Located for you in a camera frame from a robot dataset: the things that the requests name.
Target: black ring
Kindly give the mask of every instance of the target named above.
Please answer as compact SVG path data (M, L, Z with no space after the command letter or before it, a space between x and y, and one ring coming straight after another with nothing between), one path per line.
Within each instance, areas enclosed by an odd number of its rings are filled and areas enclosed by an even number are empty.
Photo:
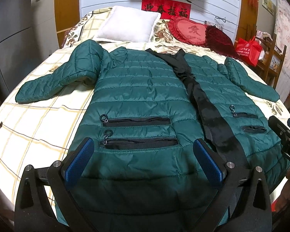
M101 121L104 121L104 120L106 120L107 119L107 115L106 114L102 114L101 116L100 116L100 120Z
M108 137L110 137L110 136L112 136L112 135L113 135L113 131L112 131L112 130L109 130L109 129L107 129L107 130L105 130L105 131L104 131L104 135L105 135L105 136L108 136Z

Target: jacket sleeve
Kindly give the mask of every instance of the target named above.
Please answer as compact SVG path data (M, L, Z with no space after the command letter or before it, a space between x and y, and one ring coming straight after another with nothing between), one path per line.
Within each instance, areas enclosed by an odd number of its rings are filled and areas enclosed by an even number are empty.
M253 80L248 76L244 67L234 59L227 57L224 64L228 71L229 80L246 93L273 102L279 100L279 94L272 87Z
M47 100L56 95L64 86L85 78L95 85L101 70L104 49L93 40L77 46L68 62L52 74L24 83L16 94L18 103Z

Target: white pillow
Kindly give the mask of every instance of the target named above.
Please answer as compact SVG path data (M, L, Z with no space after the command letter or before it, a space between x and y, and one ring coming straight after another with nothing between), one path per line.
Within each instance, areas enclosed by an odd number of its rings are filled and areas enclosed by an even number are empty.
M123 6L114 6L109 17L101 24L95 41L150 42L161 14Z

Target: bed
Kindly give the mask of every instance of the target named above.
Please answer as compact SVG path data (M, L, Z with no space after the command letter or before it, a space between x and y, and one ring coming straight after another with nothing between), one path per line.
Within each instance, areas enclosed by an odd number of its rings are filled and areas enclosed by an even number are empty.
M112 8L90 12L73 27L66 37L64 48L54 52L33 70L8 96L0 107L0 188L15 204L17 189L24 167L32 164L35 168L50 166L55 160L62 160L75 136L84 116L94 88L84 83L74 83L65 87L57 96L30 104L17 104L15 95L27 81L52 73L69 60L73 50L83 41L93 38ZM154 36L148 43L118 42L100 43L107 51L120 46L127 49L146 50L151 48L160 53L175 54L179 49L194 55L207 55L223 64L226 57L210 49L196 47L177 41L170 34L167 20L159 20ZM254 80L262 81L246 65L240 63ZM248 95L262 110L265 117L275 115L285 125L290 118L288 110L279 100L276 103ZM50 187L45 187L54 209L55 203Z

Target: chinese character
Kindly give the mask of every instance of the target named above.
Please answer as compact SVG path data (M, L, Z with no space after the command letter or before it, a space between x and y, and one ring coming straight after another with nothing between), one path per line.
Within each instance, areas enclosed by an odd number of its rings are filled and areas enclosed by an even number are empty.
M187 13L187 9L181 8L181 10L179 11L179 16L187 18L188 14L186 13Z
M156 12L159 12L160 14L162 14L163 12L166 12L166 11L163 9L163 5L160 4L160 5L158 6L158 10L157 10Z
M176 13L175 13L175 6L171 6L169 9L168 9L168 14L170 16L176 16Z
M152 11L153 7L154 7L154 5L152 5L151 3L147 3L145 6L145 11Z
M191 31L189 31L189 33L193 33L193 34L197 34L199 36L201 36L199 33L198 33L198 26L194 25L194 26L191 26L191 27L188 27L188 29L191 29Z

